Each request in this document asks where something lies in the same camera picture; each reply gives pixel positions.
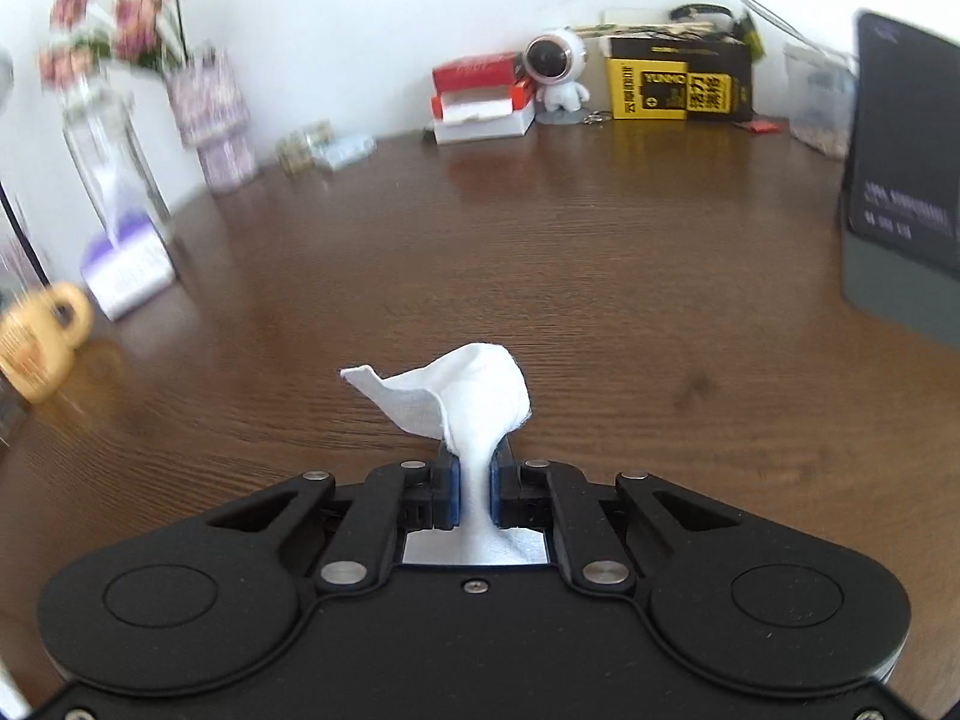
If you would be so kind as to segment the white cleaning cloth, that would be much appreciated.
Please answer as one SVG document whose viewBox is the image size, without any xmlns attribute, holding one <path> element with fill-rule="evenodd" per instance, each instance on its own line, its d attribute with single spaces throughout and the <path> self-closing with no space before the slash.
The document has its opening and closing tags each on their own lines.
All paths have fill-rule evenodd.
<svg viewBox="0 0 960 720">
<path fill-rule="evenodd" d="M 373 366 L 340 372 L 404 433 L 436 439 L 459 460 L 460 520 L 407 538 L 404 561 L 420 566 L 537 566 L 548 561 L 535 530 L 496 525 L 491 461 L 501 440 L 529 419 L 521 367 L 501 344 L 469 343 L 427 366 L 381 377 Z"/>
</svg>

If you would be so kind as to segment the purple tissue box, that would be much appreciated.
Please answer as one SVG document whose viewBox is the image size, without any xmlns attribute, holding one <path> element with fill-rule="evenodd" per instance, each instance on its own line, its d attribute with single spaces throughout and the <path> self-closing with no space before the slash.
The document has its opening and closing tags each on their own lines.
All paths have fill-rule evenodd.
<svg viewBox="0 0 960 720">
<path fill-rule="evenodd" d="M 109 320 L 130 314 L 176 281 L 161 232 L 146 213 L 133 211 L 114 234 L 101 232 L 85 250 L 82 280 Z"/>
</svg>

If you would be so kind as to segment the dried pink roses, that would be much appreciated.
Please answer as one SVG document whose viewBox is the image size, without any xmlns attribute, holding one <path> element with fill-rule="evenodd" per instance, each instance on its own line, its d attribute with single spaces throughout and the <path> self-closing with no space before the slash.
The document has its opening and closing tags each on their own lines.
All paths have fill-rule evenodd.
<svg viewBox="0 0 960 720">
<path fill-rule="evenodd" d="M 166 76 L 192 60 L 184 0 L 53 0 L 41 85 L 67 91 L 106 64 Z"/>
</svg>

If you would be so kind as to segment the purple ceramic vase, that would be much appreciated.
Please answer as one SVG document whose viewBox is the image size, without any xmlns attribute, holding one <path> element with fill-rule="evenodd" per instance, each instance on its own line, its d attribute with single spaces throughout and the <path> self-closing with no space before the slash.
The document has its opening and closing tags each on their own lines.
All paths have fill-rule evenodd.
<svg viewBox="0 0 960 720">
<path fill-rule="evenodd" d="M 166 76 L 166 93 L 182 143 L 197 153 L 210 192 L 235 192 L 256 177 L 251 114 L 223 52 L 194 55 Z"/>
</svg>

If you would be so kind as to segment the red white box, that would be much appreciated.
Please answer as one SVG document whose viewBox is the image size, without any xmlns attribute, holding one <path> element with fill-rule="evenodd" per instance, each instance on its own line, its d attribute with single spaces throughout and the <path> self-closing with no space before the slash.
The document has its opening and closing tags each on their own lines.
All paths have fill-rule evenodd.
<svg viewBox="0 0 960 720">
<path fill-rule="evenodd" d="M 451 60 L 431 71 L 431 132 L 438 145 L 524 137 L 534 83 L 519 52 Z"/>
</svg>

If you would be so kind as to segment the clear water bottle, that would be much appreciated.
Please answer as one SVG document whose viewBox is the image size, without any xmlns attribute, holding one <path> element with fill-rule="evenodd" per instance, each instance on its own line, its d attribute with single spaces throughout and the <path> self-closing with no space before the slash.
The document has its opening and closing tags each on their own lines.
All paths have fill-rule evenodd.
<svg viewBox="0 0 960 720">
<path fill-rule="evenodd" d="M 130 103 L 99 76 L 82 78 L 62 96 L 64 138 L 104 232 L 117 239 L 133 216 L 146 216 L 164 242 L 172 215 L 133 128 Z"/>
</svg>

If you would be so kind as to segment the clear tape roll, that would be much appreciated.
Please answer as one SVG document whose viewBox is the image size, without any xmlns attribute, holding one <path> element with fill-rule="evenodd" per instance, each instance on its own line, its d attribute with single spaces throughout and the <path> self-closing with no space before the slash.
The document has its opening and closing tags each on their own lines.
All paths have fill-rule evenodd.
<svg viewBox="0 0 960 720">
<path fill-rule="evenodd" d="M 334 138 L 334 129 L 329 121 L 314 122 L 307 127 L 288 133 L 275 146 L 281 169 L 288 176 L 313 171 L 316 167 L 317 150 Z"/>
</svg>

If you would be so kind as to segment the tablet with dark case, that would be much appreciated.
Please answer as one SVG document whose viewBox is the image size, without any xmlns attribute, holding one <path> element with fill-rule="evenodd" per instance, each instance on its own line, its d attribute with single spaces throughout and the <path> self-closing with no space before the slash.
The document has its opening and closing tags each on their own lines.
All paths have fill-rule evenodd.
<svg viewBox="0 0 960 720">
<path fill-rule="evenodd" d="M 863 11 L 838 197 L 841 293 L 857 309 L 958 344 L 958 46 Z"/>
</svg>

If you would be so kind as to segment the clear plastic container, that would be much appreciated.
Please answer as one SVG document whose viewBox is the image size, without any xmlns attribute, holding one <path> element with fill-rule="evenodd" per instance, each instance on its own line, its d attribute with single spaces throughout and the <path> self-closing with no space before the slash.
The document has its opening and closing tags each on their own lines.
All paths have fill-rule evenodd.
<svg viewBox="0 0 960 720">
<path fill-rule="evenodd" d="M 812 41 L 758 0 L 740 0 L 788 37 L 782 48 L 788 78 L 789 132 L 800 143 L 832 160 L 850 151 L 859 60 L 853 54 Z"/>
</svg>

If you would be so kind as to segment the small blue wipes pack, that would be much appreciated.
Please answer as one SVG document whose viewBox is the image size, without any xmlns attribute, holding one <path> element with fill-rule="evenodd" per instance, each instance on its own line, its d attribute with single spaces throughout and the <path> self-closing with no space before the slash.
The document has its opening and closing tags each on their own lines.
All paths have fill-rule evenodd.
<svg viewBox="0 0 960 720">
<path fill-rule="evenodd" d="M 313 163 L 327 172 L 338 172 L 359 161 L 367 160 L 376 151 L 377 143 L 370 135 L 342 135 L 311 148 Z"/>
</svg>

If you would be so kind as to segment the yellow black box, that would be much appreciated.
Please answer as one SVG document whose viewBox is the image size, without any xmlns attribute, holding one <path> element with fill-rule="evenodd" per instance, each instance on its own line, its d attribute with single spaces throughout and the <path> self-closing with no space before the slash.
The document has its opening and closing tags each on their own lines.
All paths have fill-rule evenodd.
<svg viewBox="0 0 960 720">
<path fill-rule="evenodd" d="M 613 34 L 602 52 L 617 121 L 754 117 L 752 55 L 736 39 Z"/>
</svg>

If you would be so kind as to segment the yellow bear mug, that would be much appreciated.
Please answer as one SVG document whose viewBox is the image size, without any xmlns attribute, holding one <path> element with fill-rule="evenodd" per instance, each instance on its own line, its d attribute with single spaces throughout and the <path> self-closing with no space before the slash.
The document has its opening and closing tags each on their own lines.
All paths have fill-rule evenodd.
<svg viewBox="0 0 960 720">
<path fill-rule="evenodd" d="M 91 335 L 94 309 L 71 283 L 26 293 L 2 316 L 2 374 L 28 403 L 47 400 Z"/>
</svg>

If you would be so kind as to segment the white astronaut figure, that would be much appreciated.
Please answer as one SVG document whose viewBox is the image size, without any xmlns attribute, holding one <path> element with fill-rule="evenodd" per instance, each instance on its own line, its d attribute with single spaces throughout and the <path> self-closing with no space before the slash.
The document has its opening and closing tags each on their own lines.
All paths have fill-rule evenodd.
<svg viewBox="0 0 960 720">
<path fill-rule="evenodd" d="M 523 52 L 524 67 L 535 85 L 535 117 L 544 125 L 578 125 L 587 115 L 590 93 L 579 78 L 587 49 L 571 29 L 549 29 Z"/>
</svg>

